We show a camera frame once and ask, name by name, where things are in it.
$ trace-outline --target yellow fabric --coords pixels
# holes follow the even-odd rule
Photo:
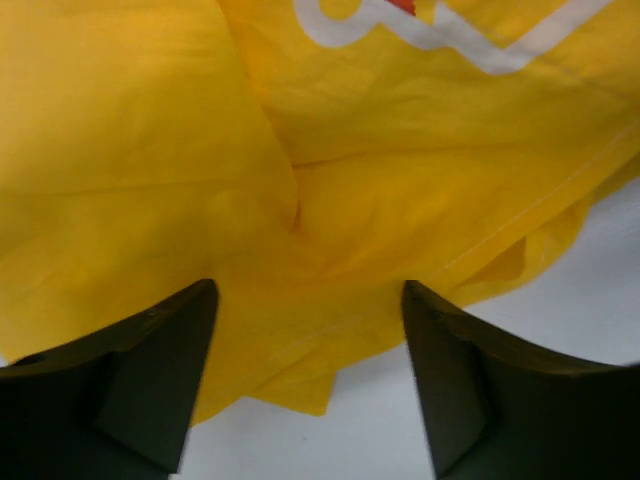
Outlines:
[[[500,48],[564,3],[446,2]],[[403,280],[514,288],[637,174],[639,14],[613,1],[497,75],[382,25],[321,46],[292,0],[3,2],[0,349],[212,277],[196,420],[243,395],[322,413],[336,370],[402,341]]]

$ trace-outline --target printed logo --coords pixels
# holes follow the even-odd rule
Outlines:
[[[612,2],[568,0],[514,43],[499,48],[442,0],[436,2],[433,25],[411,15],[413,1],[362,0],[351,17],[335,20],[322,11],[320,0],[293,0],[302,29],[323,47],[345,47],[381,24],[421,50],[453,48],[480,70],[492,75],[524,68]]]

